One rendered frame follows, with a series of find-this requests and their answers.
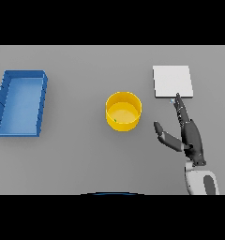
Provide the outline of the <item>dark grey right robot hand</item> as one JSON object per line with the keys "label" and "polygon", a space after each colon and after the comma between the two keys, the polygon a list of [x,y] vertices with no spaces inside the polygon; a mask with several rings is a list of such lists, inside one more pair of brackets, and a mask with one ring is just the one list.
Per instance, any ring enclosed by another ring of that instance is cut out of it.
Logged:
{"label": "dark grey right robot hand", "polygon": [[195,122],[188,117],[188,111],[179,94],[176,94],[173,106],[181,128],[181,139],[165,131],[159,122],[154,123],[158,140],[176,152],[184,152],[194,166],[205,166],[203,142]]}

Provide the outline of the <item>pale square scale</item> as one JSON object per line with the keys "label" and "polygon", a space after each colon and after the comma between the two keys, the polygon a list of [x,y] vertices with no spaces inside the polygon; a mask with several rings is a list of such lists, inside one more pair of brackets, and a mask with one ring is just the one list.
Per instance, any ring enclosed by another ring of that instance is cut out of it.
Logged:
{"label": "pale square scale", "polygon": [[156,98],[193,98],[189,66],[153,66]]}

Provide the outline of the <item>yellow bowl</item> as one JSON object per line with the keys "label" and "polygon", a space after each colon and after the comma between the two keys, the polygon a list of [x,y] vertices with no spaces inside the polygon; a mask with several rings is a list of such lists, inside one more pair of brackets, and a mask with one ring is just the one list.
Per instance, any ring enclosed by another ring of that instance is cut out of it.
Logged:
{"label": "yellow bowl", "polygon": [[108,125],[116,131],[131,131],[141,118],[143,105],[131,92],[115,92],[105,103],[105,118]]}

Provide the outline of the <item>blue tray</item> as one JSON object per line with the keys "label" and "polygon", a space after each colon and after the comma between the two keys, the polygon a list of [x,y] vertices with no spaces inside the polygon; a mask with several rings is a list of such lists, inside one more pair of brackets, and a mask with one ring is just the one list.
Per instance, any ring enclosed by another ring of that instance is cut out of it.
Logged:
{"label": "blue tray", "polygon": [[44,70],[5,70],[0,85],[0,137],[38,137],[48,77]]}

